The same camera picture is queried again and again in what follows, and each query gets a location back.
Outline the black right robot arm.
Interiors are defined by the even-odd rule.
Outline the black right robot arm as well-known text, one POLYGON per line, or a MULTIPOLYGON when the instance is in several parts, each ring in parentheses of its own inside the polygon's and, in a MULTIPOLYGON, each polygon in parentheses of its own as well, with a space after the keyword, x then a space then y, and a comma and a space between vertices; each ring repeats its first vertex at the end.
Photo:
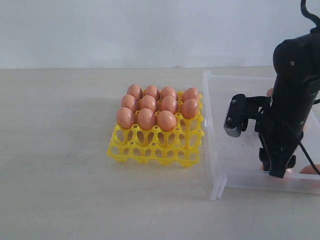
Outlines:
POLYGON ((272 95, 264 98, 262 112, 249 110, 243 118, 256 121, 264 171, 282 179, 295 166, 294 152, 320 90, 320 35, 284 40, 274 50, 273 66, 272 95))

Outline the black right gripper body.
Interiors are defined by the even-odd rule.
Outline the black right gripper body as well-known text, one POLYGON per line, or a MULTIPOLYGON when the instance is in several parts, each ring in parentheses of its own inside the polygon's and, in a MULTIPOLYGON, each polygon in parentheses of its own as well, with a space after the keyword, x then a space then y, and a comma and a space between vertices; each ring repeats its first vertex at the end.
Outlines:
POLYGON ((283 113, 270 106, 271 97, 246 97, 245 116, 256 120, 254 131, 258 133, 262 148, 270 152, 295 152, 304 133, 304 125, 286 120, 283 113))

